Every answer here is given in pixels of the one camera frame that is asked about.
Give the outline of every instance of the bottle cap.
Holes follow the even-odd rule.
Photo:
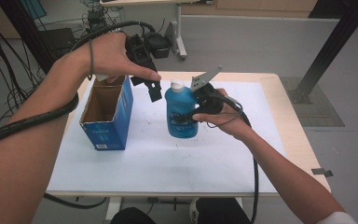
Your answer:
[[[171,89],[173,92],[181,92],[185,88],[185,83],[181,79],[171,80]]]

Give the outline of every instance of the blue cardboard box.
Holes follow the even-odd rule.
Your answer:
[[[111,84],[94,80],[80,126],[95,149],[126,148],[132,103],[129,77],[119,77]]]

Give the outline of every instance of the left hand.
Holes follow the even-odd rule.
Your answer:
[[[132,75],[144,79],[159,81],[161,76],[148,68],[142,67],[129,60],[125,49],[126,35],[109,33],[92,40],[94,74],[110,76],[107,81],[113,81],[117,76]],[[72,54],[84,57],[90,74],[90,43],[84,44]]]

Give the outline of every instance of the white sleeve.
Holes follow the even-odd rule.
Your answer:
[[[317,224],[356,224],[354,219],[344,212],[335,212]]]

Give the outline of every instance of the blue bottle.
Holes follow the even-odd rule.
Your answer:
[[[193,122],[177,123],[174,118],[188,114],[196,108],[197,100],[180,79],[171,81],[171,87],[165,92],[167,100],[167,124],[170,135],[177,138],[191,138],[197,135],[199,124]]]

